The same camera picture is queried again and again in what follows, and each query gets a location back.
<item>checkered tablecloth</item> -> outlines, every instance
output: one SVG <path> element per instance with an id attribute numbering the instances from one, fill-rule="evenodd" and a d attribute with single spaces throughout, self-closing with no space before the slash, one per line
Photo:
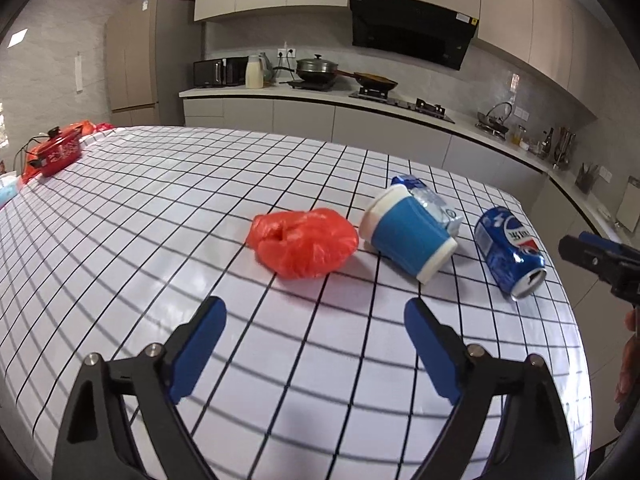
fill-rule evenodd
<path id="1" fill-rule="evenodd" d="M 223 479 L 409 479 L 451 406 L 437 396 L 402 325 L 420 295 L 466 343 L 494 356 L 542 355 L 572 435 L 577 478 L 591 440 L 586 359 L 551 261 L 535 296 L 507 300 L 472 227 L 500 190 L 356 148 L 256 132 L 120 128 L 82 159 L 32 181 L 0 210 L 0 369 L 39 452 L 52 459 L 81 359 L 163 342 L 208 294 L 226 329 L 178 410 Z M 339 271 L 286 281 L 243 245 L 257 214 L 330 207 L 355 226 L 396 174 L 433 184 L 465 213 L 459 250 L 425 286 L 363 245 Z M 494 399 L 465 478 L 482 471 Z M 149 474 L 164 478 L 127 401 Z"/>

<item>table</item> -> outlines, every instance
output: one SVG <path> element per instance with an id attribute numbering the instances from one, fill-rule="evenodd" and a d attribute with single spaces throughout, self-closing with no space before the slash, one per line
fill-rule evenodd
<path id="1" fill-rule="evenodd" d="M 221 480 L 409 479 L 450 412 L 402 325 L 417 295 L 466 343 L 545 358 L 584 478 L 589 377 L 552 263 L 545 285 L 516 304 L 472 240 L 494 205 L 529 223 L 511 196 L 381 153 L 257 132 L 150 126 L 84 143 L 82 159 L 0 211 L 0 367 L 41 476 L 82 357 L 138 354 L 215 294 L 226 329 L 178 410 Z M 363 244 L 339 272 L 299 281 L 243 245 L 254 216 L 272 211 L 326 206 L 357 226 L 400 173 L 433 183 L 466 216 L 458 252 L 427 285 Z M 490 452 L 494 401 L 465 478 Z M 135 403 L 127 409 L 148 472 L 164 478 Z"/>

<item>white jug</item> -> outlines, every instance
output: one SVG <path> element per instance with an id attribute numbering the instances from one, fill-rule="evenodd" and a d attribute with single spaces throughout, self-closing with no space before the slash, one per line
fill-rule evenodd
<path id="1" fill-rule="evenodd" d="M 264 86 L 264 67 L 260 56 L 249 56 L 244 84 L 251 89 L 258 89 Z"/>

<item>blue pepsi can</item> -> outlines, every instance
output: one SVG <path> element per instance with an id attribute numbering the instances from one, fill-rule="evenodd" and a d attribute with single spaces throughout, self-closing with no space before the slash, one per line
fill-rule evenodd
<path id="1" fill-rule="evenodd" d="M 500 290 L 513 300 L 529 296 L 545 281 L 545 259 L 536 241 L 507 208 L 484 213 L 474 238 Z"/>

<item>red pot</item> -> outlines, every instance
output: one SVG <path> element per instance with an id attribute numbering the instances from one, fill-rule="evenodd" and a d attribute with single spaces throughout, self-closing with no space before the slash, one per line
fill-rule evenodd
<path id="1" fill-rule="evenodd" d="M 38 157 L 37 166 L 44 176 L 51 176 L 66 168 L 72 162 L 80 158 L 82 147 L 80 139 L 82 137 L 82 126 L 69 130 L 64 134 L 60 129 L 49 132 L 50 139 L 40 144 L 35 155 Z"/>

